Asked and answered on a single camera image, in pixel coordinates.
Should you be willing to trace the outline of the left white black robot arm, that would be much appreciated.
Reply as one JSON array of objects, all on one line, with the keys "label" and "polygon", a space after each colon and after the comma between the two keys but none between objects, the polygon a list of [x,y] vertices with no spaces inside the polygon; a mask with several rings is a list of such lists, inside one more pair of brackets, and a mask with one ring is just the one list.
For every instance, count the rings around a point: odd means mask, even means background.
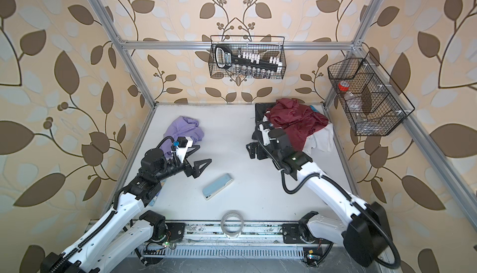
[{"label": "left white black robot arm", "polygon": [[197,179],[211,159],[190,163],[200,149],[190,137],[171,141],[171,157],[160,145],[148,150],[137,175],[116,192],[111,208],[82,237],[60,254],[50,253],[40,264],[42,273],[109,273],[147,241],[166,246],[173,232],[165,216],[147,207],[162,189],[162,181],[185,173]]}]

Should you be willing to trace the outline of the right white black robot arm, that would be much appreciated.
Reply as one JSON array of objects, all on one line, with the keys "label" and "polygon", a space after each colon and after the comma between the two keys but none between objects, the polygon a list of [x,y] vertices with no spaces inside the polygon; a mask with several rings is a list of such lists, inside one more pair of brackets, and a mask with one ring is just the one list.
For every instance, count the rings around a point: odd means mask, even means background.
[{"label": "right white black robot arm", "polygon": [[325,239],[344,246],[349,256],[363,267],[377,263],[388,269],[401,267],[401,256],[393,243],[384,208],[367,203],[345,190],[306,153],[295,150],[283,129],[258,122],[246,148],[252,159],[270,159],[280,173],[288,195],[310,188],[338,216],[338,220],[307,213],[298,222],[302,241]]}]

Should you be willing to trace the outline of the lavender purple cloth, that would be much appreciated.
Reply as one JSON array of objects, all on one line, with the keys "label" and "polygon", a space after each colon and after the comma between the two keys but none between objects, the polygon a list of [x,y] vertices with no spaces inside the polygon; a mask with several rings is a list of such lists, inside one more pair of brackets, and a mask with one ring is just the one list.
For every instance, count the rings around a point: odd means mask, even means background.
[{"label": "lavender purple cloth", "polygon": [[171,158],[172,141],[169,139],[169,136],[174,140],[177,140],[178,137],[189,136],[193,143],[196,144],[204,138],[204,131],[199,127],[198,120],[186,116],[178,117],[167,128],[163,136],[166,138],[166,141],[160,146],[166,159]]}]

